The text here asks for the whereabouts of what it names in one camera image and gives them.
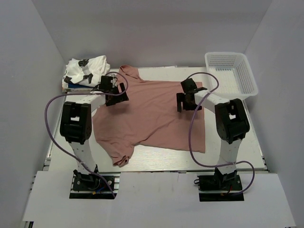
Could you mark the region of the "pink t shirt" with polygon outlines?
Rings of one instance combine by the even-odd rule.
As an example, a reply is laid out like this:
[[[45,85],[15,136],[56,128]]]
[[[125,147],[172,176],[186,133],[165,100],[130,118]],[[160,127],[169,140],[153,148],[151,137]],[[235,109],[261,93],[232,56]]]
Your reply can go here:
[[[127,78],[129,100],[103,105],[92,117],[95,140],[114,166],[126,165],[138,144],[205,152],[204,112],[177,111],[179,82],[143,80],[129,65],[120,66],[119,73]]]

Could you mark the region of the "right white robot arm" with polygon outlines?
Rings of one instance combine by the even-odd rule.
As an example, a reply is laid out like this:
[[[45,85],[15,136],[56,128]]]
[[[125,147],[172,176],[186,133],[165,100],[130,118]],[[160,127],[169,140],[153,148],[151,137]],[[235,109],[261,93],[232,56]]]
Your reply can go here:
[[[191,78],[180,84],[183,92],[176,94],[178,112],[206,108],[215,115],[221,146],[214,182],[219,189],[224,190],[236,176],[238,150],[250,129],[243,103],[238,98],[229,100],[211,93],[204,87],[197,87]]]

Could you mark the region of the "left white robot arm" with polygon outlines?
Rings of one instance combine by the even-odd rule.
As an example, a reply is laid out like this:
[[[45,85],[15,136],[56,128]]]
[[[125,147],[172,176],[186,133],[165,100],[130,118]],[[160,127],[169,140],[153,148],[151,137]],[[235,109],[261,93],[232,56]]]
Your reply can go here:
[[[85,174],[84,184],[91,190],[100,185],[98,166],[93,159],[89,138],[92,134],[92,112],[99,107],[128,101],[128,83],[117,83],[111,72],[101,77],[93,90],[75,102],[65,102],[60,123],[60,134],[69,143],[77,160],[77,172]]]

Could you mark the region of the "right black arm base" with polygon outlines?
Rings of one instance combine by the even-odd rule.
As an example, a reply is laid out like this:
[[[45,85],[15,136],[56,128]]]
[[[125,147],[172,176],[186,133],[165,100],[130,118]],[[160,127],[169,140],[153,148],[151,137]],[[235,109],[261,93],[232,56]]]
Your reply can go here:
[[[244,194],[239,194],[243,188],[238,174],[222,181],[215,171],[213,175],[199,175],[193,183],[198,186],[200,202],[244,201]]]

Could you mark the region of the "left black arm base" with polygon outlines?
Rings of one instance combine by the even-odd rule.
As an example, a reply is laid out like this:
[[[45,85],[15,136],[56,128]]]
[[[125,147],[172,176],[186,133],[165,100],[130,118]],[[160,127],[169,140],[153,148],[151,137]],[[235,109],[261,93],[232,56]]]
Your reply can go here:
[[[82,174],[77,170],[73,171],[73,179],[70,189],[70,199],[80,200],[113,200],[118,192],[118,176],[103,175],[105,180],[92,174]]]

